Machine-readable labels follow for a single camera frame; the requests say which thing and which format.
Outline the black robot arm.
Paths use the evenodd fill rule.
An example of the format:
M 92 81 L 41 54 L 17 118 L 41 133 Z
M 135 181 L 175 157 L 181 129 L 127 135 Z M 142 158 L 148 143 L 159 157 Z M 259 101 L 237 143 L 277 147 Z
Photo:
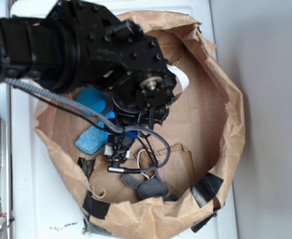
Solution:
M 56 94 L 88 85 L 111 92 L 125 124 L 162 123 L 178 99 L 158 40 L 80 0 L 58 1 L 44 19 L 0 18 L 0 79 L 22 77 Z

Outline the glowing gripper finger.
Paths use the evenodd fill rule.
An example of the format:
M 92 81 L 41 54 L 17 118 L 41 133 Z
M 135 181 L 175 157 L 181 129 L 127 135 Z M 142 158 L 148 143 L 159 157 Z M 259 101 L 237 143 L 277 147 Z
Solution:
M 167 65 L 168 70 L 176 76 L 176 80 L 181 87 L 181 91 L 175 95 L 176 99 L 178 99 L 182 93 L 188 88 L 190 81 L 188 76 L 178 67 L 173 65 Z

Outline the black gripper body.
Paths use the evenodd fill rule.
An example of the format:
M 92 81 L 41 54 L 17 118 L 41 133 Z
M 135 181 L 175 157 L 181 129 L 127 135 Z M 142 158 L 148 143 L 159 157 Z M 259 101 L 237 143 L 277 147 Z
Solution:
M 176 75 L 169 70 L 124 75 L 110 89 L 116 118 L 124 125 L 162 124 L 169 115 L 169 106 L 176 100 L 173 93 L 176 85 Z

